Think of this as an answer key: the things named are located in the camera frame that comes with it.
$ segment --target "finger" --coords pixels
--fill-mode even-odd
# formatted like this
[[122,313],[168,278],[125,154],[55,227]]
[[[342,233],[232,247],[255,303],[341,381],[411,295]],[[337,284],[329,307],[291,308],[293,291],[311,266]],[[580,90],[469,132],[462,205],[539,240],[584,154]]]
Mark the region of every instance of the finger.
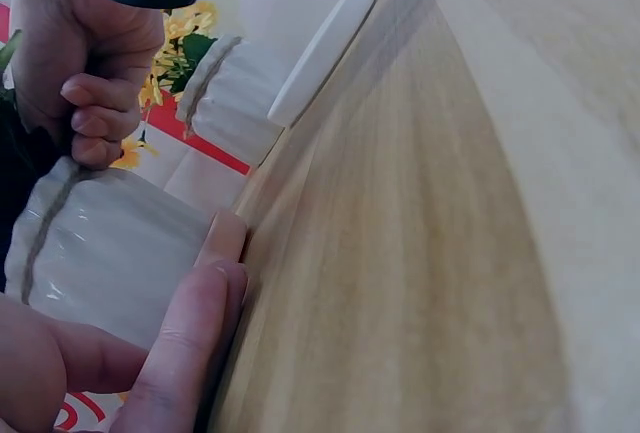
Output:
[[121,141],[135,131],[140,124],[140,108],[127,112],[102,106],[78,108],[71,117],[71,128],[76,133],[90,138]]
[[131,389],[147,352],[99,328],[48,321],[67,370],[67,391],[120,393]]
[[191,432],[229,293],[242,284],[244,270],[225,260],[185,278],[112,432]]
[[106,80],[80,73],[72,76],[62,85],[60,94],[69,103],[78,107],[97,105],[125,112],[137,104],[139,91],[139,88],[124,79]]
[[229,294],[225,310],[225,321],[220,335],[220,343],[209,363],[209,371],[207,373],[202,399],[200,401],[198,414],[196,417],[196,425],[194,431],[204,431],[209,424],[211,409],[220,384],[220,379],[227,363],[227,357],[231,347],[231,343],[235,336],[240,315],[242,313],[242,304],[247,291],[248,283],[245,277],[237,277],[235,281],[229,281]]
[[213,217],[195,265],[208,265],[225,258],[239,260],[247,238],[247,225],[228,210],[219,210]]
[[102,138],[87,138],[75,135],[71,141],[71,155],[83,166],[94,170],[108,168],[120,158],[122,147],[119,141],[110,142]]

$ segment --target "hand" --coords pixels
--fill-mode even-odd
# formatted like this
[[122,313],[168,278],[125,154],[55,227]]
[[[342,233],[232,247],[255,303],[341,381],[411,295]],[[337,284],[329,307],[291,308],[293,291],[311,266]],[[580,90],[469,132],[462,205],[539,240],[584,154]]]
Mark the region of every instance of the hand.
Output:
[[65,393],[131,389],[108,431],[191,433],[209,359],[214,355],[218,367],[224,359],[246,286],[236,263],[196,267],[148,355],[97,328],[55,321],[0,296],[0,418],[19,433],[48,432]]
[[23,30],[12,63],[23,122],[60,146],[71,140],[79,163],[106,168],[140,121],[162,13],[111,0],[14,0],[11,22]]

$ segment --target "green leaf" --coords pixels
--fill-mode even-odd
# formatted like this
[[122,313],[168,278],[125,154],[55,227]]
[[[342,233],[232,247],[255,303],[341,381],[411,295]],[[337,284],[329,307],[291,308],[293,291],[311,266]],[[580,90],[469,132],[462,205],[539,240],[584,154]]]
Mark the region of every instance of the green leaf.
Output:
[[16,30],[13,36],[9,39],[9,42],[0,49],[0,77],[4,75],[4,70],[9,66],[9,62],[11,61],[11,57],[18,48],[20,44],[20,36],[22,35],[22,31]]
[[187,35],[182,40],[184,56],[189,62],[197,65],[215,42],[216,38],[208,38],[204,35],[198,35],[197,33]]
[[184,89],[187,87],[187,83],[189,82],[189,78],[191,78],[191,75],[193,75],[193,71],[189,71],[188,73],[185,73],[182,76],[173,80],[173,83],[171,84],[171,89],[169,90],[169,92],[172,95],[183,92]]

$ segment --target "gray string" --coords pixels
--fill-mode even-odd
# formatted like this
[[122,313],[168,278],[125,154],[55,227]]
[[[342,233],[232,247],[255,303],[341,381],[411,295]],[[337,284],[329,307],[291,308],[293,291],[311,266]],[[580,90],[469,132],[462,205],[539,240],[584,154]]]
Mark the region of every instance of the gray string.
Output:
[[47,240],[47,234],[49,233],[51,223],[53,223],[55,217],[64,207],[73,187],[76,186],[80,181],[88,178],[89,173],[90,171],[88,169],[80,165],[76,166],[75,171],[73,171],[69,178],[67,178],[67,181],[64,182],[62,188],[51,202],[51,205],[49,206],[49,208],[47,208],[44,215],[42,216],[40,228],[38,228],[36,237],[33,240],[31,248],[29,249],[29,254],[27,255],[27,260],[25,262],[22,274],[21,299],[22,303],[24,303],[25,305],[29,304],[29,297],[31,296],[31,291],[33,290],[33,284],[35,281],[33,269],[36,258],[44,247],[44,243]]

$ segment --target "yellow flower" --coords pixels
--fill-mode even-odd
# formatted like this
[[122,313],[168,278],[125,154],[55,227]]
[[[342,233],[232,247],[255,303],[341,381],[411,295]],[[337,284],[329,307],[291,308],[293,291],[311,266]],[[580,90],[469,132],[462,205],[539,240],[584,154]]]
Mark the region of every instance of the yellow flower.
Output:
[[215,19],[218,18],[218,9],[210,1],[196,1],[193,5],[178,10],[185,16],[196,16],[198,14],[210,13]]
[[160,154],[158,153],[158,150],[156,150],[153,146],[151,146],[149,143],[143,140],[138,140],[138,142],[136,143],[136,147],[142,148],[143,150],[147,150],[153,156],[158,156]]
[[142,90],[138,95],[138,102],[141,107],[160,105],[162,106],[162,92],[160,91],[160,85],[158,80],[153,75],[147,76],[142,85]]
[[191,18],[183,18],[177,15],[171,15],[164,23],[165,37],[171,40],[183,38],[193,33],[195,23]]
[[111,163],[113,168],[122,170],[132,170],[140,165],[140,153],[136,151],[138,143],[131,137],[125,138],[122,142],[122,156]]

